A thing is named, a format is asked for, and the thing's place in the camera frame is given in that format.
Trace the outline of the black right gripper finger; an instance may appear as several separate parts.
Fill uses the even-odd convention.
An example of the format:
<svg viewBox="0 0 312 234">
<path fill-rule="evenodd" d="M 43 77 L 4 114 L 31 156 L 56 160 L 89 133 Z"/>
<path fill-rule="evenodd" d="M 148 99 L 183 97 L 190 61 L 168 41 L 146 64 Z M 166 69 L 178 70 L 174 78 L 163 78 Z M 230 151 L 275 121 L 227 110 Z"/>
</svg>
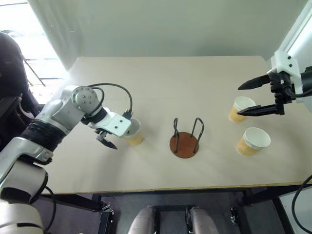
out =
<svg viewBox="0 0 312 234">
<path fill-rule="evenodd" d="M 238 90 L 251 90 L 259 88 L 267 83 L 270 83 L 269 75 L 262 75 L 251 80 L 246 81 L 238 87 Z"/>
<path fill-rule="evenodd" d="M 276 106 L 273 105 L 267 105 L 267 106 L 252 106 L 245 108 L 241 111 L 238 111 L 237 114 L 241 116 L 265 116 L 265 115 L 271 115 L 276 114 Z"/>
</svg>

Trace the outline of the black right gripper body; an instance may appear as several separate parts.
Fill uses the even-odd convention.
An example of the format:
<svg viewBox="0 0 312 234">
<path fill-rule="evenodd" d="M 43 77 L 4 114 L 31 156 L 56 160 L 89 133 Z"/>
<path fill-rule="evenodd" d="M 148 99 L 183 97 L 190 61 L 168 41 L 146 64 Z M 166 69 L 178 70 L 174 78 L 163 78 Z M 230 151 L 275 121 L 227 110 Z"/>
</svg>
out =
<svg viewBox="0 0 312 234">
<path fill-rule="evenodd" d="M 286 72 L 275 73 L 272 70 L 268 72 L 270 78 L 271 92 L 274 94 L 275 104 L 268 107 L 267 114 L 284 115 L 284 105 L 292 103 L 295 98 L 286 93 L 286 90 L 292 91 L 290 75 Z"/>
</svg>

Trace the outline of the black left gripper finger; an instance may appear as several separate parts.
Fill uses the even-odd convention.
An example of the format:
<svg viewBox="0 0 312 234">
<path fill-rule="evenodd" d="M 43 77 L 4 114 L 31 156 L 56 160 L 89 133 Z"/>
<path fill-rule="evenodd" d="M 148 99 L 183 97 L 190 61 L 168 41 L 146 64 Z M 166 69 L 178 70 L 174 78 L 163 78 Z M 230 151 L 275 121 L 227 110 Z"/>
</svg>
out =
<svg viewBox="0 0 312 234">
<path fill-rule="evenodd" d="M 112 142 L 106 140 L 105 138 L 97 138 L 97 141 L 99 141 L 101 144 L 103 144 L 104 146 L 111 148 L 111 149 L 115 149 L 117 150 L 117 147 L 115 144 L 113 144 Z"/>
</svg>

